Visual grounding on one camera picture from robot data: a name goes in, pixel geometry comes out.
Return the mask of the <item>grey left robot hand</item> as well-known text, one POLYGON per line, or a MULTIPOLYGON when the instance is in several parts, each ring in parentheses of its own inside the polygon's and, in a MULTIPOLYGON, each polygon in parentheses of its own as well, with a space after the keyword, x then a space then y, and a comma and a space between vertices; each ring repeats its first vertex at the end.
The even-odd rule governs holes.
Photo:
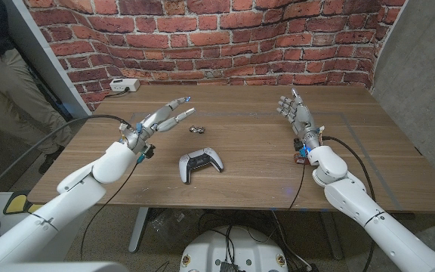
POLYGON ((181 97, 172 100, 154 113, 146 116, 140 122, 137 122, 134 126, 121 124, 122 138, 119 142, 125 144, 134 153, 140 152, 146 146, 147 140, 152 137, 155 132, 169 131, 179 122, 195 113, 196 110, 190 108, 177 116, 171 117, 175 109, 189 100, 190 97, 181 97))

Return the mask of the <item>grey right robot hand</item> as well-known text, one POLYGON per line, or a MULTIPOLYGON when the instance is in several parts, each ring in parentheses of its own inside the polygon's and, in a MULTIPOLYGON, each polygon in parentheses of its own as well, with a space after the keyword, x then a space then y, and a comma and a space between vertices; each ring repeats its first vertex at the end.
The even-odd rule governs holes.
POLYGON ((291 123, 292 130, 301 143, 310 150, 319 147, 319 132, 313 116, 297 90, 292 88, 292 97, 281 96, 278 104, 277 112, 291 123))

